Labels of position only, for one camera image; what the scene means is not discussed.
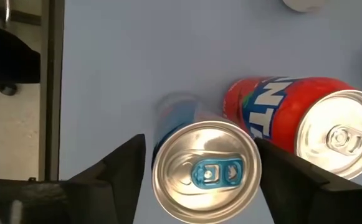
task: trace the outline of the silver can top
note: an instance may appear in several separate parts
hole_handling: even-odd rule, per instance
[[[202,121],[173,134],[152,171],[161,206],[186,223],[219,223],[241,212],[261,178],[255,142],[225,121]]]
[[[301,120],[296,154],[340,177],[362,173],[362,91],[342,90],[316,102]]]

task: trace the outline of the light blue surface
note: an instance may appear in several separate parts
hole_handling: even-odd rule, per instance
[[[153,105],[165,94],[191,91],[220,111],[239,77],[337,77],[362,89],[362,0],[314,14],[279,0],[66,0],[64,40],[60,178],[145,133],[136,224],[180,223],[151,189]],[[273,223],[261,191],[226,223]]]

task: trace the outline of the aluminum can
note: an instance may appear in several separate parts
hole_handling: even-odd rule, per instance
[[[252,138],[187,93],[167,96],[158,114],[152,184],[161,206],[186,223],[219,223],[246,208],[261,178]]]
[[[362,91],[334,78],[258,77],[226,93],[224,116],[253,138],[340,177],[362,173]]]

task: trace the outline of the silver pull tab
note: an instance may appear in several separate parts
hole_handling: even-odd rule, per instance
[[[361,152],[362,131],[345,125],[336,125],[326,135],[326,145],[345,156],[355,156]]]

